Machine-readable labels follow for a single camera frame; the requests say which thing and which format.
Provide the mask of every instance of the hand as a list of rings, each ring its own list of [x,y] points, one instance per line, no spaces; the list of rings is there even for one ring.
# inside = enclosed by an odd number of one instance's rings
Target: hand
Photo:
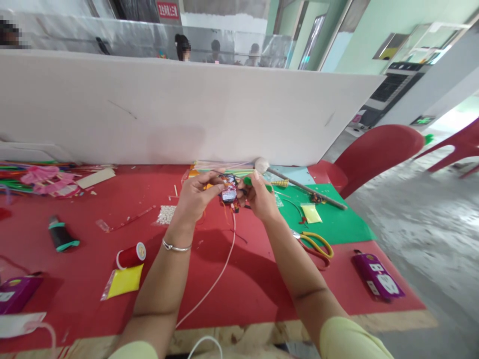
[[[180,199],[170,225],[174,223],[194,224],[202,217],[208,203],[226,188],[223,180],[218,177],[219,173],[224,170],[217,169],[218,172],[201,173],[183,183]],[[213,187],[204,190],[207,184],[212,184]]]
[[[243,180],[238,184],[238,189],[244,188],[247,191],[247,195],[243,191],[238,191],[237,197],[240,206],[244,207],[246,200],[248,200],[253,213],[262,222],[281,217],[281,213],[279,213],[278,206],[276,205],[276,199],[274,198],[274,192],[269,193],[266,189],[265,183],[269,183],[264,180],[257,170],[254,170],[253,174],[248,177],[251,178],[253,186],[244,184]]]

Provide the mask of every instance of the red table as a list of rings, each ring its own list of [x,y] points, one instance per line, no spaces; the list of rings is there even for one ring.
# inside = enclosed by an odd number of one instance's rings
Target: red table
[[[137,293],[100,301],[114,269],[116,253],[138,241],[145,243],[144,279],[166,230],[152,223],[158,216],[160,205],[177,203],[175,198],[170,201],[168,196],[175,195],[174,185],[180,190],[181,177],[187,168],[121,166],[116,177],[94,187],[97,195],[85,192],[83,196],[63,200],[39,196],[14,197],[14,203],[9,207],[13,216],[0,222],[0,274],[5,280],[36,271],[45,273],[44,283],[24,312],[47,312],[44,321],[53,325],[58,345],[65,347],[61,358],[72,358],[73,347],[77,347],[81,339],[122,332]],[[103,219],[110,226],[117,226],[127,217],[139,214],[152,205],[157,208],[117,231],[105,233],[95,224],[98,219]],[[79,247],[68,249],[65,253],[54,250],[47,230],[48,219],[54,214],[67,223],[72,235],[81,241]],[[244,209],[236,215],[236,220],[237,234],[247,243],[236,237],[229,265],[221,280],[177,333],[181,333],[181,329],[243,328],[252,324],[297,320],[262,224],[251,211]],[[232,227],[231,216],[228,214],[227,222],[223,207],[213,200],[195,232],[180,318],[203,297],[219,275],[231,246]],[[377,255],[406,292],[406,297],[392,304],[374,301],[351,263],[354,249]],[[419,324],[411,322],[401,326],[383,323],[377,330],[397,326],[402,329],[430,327],[435,324],[425,311],[426,307],[374,241],[334,246],[334,252],[331,267],[323,275],[350,315],[362,316],[364,320],[372,318],[371,314],[401,312],[400,317],[409,321],[414,321],[417,315],[422,318]],[[48,333],[36,330],[24,337],[2,340],[0,353],[47,348],[49,345]],[[172,349],[172,352],[181,351],[188,349],[181,345]]]

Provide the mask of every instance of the yellow packet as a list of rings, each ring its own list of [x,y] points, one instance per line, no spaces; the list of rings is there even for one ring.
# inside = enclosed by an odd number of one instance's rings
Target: yellow packet
[[[104,301],[120,294],[134,292],[140,289],[142,270],[143,264],[125,270],[115,269],[111,272],[110,279],[106,284],[101,300]]]
[[[318,222],[323,222],[321,220],[321,217],[319,216],[318,211],[316,210],[316,205],[312,203],[303,203],[301,205],[301,208],[303,209],[304,215],[306,217],[306,220],[308,224],[311,223],[318,223]]]

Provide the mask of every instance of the green cutting mat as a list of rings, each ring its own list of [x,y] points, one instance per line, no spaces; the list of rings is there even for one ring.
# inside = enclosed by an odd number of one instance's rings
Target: green cutting mat
[[[312,184],[308,185],[307,187],[347,205],[339,193],[334,189],[332,184]],[[369,226],[362,220],[360,216],[354,213],[351,208],[342,210],[328,203],[319,203],[316,205],[316,210],[323,221],[322,223],[306,224],[307,227],[305,224],[299,224],[302,222],[301,217],[304,216],[301,204],[311,203],[310,194],[293,185],[290,185],[287,188],[275,186],[274,190],[291,197],[288,198],[280,194],[278,195],[284,204],[284,207],[281,207],[279,211],[283,215],[284,219],[286,219],[289,227],[298,233],[313,232],[319,234],[321,237],[326,239],[330,245],[364,242],[377,239],[376,235],[369,228]],[[290,200],[296,204],[301,210],[301,216],[299,215],[298,210],[294,208],[290,202],[284,199]],[[321,242],[314,237],[312,237],[312,239],[318,245],[322,245]],[[306,241],[303,242],[307,246],[311,247]]]

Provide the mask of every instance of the purple package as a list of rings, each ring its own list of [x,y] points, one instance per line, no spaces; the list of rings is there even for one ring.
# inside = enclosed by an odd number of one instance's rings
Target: purple package
[[[20,313],[42,283],[41,277],[17,277],[0,286],[0,314]]]
[[[361,253],[358,250],[355,252],[357,254],[353,257],[353,263],[374,296],[382,298],[386,302],[406,296],[378,257],[373,254]]]

